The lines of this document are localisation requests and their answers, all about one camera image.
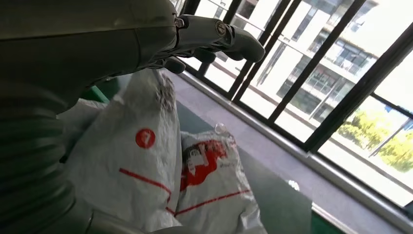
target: red logo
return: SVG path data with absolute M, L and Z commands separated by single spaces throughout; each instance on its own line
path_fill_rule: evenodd
M 136 134 L 135 140 L 139 147 L 148 149 L 155 143 L 155 133 L 151 129 L 143 128 Z
M 217 170 L 217 160 L 226 156 L 220 141 L 209 140 L 197 143 L 185 150 L 186 165 L 182 168 L 181 191 L 190 185 L 198 185 Z

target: screw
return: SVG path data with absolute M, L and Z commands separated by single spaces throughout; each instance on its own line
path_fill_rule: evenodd
M 185 21 L 183 19 L 176 19 L 175 25 L 177 28 L 182 28 L 185 26 Z
M 220 37 L 225 36 L 226 27 L 222 21 L 217 21 L 217 23 L 215 24 L 215 29 Z

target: white plastic bag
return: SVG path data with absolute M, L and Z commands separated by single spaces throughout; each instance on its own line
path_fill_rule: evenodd
M 105 109 L 107 104 L 79 99 L 72 108 L 59 114 L 57 118 L 63 121 L 62 142 L 69 154 L 79 138 L 86 129 L 93 123 L 101 110 Z M 68 155 L 65 155 L 61 162 L 65 162 Z
M 152 232 L 179 225 L 171 213 L 179 196 L 180 146 L 173 85 L 161 71 L 145 69 L 84 133 L 66 170 L 77 196 Z
M 181 132 L 184 162 L 175 216 L 204 234 L 266 234 L 235 140 L 221 130 Z

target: tree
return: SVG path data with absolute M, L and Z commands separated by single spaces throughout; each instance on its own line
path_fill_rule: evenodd
M 345 122 L 338 133 L 369 151 L 375 149 L 392 132 L 392 123 L 386 118 L 386 111 L 357 111 L 352 120 Z M 378 155 L 382 160 L 401 172 L 413 168 L 413 130 L 399 132 Z
M 392 123 L 383 111 L 357 111 L 353 120 L 345 122 L 338 133 L 362 149 L 372 150 L 390 133 Z
M 409 171 L 413 168 L 413 130 L 398 133 L 380 149 L 378 155 L 397 170 Z

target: gray floor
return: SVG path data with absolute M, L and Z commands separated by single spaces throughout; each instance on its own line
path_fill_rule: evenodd
M 186 81 L 170 78 L 179 102 L 211 125 L 224 123 L 241 148 L 281 178 L 296 181 L 303 194 L 345 225 L 360 234 L 402 233 Z

